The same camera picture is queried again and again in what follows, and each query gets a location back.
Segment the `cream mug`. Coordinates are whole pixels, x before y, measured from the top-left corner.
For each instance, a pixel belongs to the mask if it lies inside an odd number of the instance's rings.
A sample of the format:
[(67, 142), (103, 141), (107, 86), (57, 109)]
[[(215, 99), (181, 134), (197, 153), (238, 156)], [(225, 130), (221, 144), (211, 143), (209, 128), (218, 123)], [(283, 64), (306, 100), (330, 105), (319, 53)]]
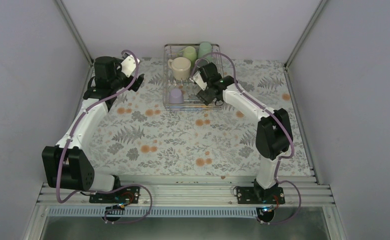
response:
[(177, 57), (167, 61), (175, 80), (184, 81), (190, 77), (191, 61), (186, 57)]

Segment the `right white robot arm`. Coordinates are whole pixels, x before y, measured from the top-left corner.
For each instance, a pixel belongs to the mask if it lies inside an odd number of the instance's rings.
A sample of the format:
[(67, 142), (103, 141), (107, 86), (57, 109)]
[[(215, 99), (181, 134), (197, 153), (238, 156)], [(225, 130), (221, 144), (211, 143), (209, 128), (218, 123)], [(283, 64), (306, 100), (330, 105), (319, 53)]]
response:
[(214, 63), (195, 68), (190, 80), (200, 87), (196, 97), (205, 105), (213, 101), (233, 106), (257, 124), (255, 147), (261, 156), (254, 180), (253, 195), (257, 202), (267, 203), (279, 186), (277, 173), (284, 153), (293, 146), (288, 112), (260, 103), (232, 76), (223, 77)]

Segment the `mint green tumbler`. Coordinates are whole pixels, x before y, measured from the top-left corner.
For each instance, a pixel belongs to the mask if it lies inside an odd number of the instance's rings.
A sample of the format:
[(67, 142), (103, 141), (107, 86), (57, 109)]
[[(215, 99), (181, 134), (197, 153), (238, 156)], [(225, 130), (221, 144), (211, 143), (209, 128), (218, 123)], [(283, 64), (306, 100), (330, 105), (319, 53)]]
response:
[(205, 56), (206, 54), (208, 53), (211, 53), (212, 52), (212, 49), (213, 49), (213, 46), (211, 43), (209, 42), (201, 42), (199, 44), (199, 47), (198, 47), (198, 55), (197, 55), (197, 58), (198, 59), (205, 59), (209, 62), (212, 62), (213, 61), (213, 57), (211, 54)]

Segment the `lilac cup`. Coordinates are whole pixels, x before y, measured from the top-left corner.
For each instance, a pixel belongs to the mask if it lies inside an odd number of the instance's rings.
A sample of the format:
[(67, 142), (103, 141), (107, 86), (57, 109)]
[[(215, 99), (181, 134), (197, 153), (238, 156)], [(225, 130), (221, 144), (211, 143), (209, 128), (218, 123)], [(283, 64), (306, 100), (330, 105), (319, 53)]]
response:
[(183, 104), (184, 103), (183, 92), (179, 88), (173, 88), (169, 92), (168, 101), (170, 104)]

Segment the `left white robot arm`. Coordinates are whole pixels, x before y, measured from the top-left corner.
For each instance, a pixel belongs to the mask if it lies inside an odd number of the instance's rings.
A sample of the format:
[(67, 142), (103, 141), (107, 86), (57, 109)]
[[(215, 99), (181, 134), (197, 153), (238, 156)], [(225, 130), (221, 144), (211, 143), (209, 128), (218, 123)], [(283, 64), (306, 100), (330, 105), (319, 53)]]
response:
[(76, 118), (64, 136), (54, 145), (42, 151), (47, 183), (55, 189), (59, 203), (61, 190), (100, 193), (114, 203), (122, 197), (120, 179), (110, 173), (95, 171), (87, 152), (101, 120), (111, 110), (118, 95), (124, 91), (137, 92), (144, 74), (139, 73), (140, 60), (128, 53), (121, 58), (101, 56), (93, 63), (93, 75), (87, 83)]

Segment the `light green cup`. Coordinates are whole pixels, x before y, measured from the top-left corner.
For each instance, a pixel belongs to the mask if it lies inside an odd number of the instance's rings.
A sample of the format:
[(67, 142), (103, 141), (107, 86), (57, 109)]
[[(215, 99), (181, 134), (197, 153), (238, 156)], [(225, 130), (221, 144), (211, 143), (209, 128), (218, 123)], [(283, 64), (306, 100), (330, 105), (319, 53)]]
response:
[(188, 59), (193, 65), (198, 57), (197, 50), (193, 46), (186, 46), (182, 50), (182, 57)]

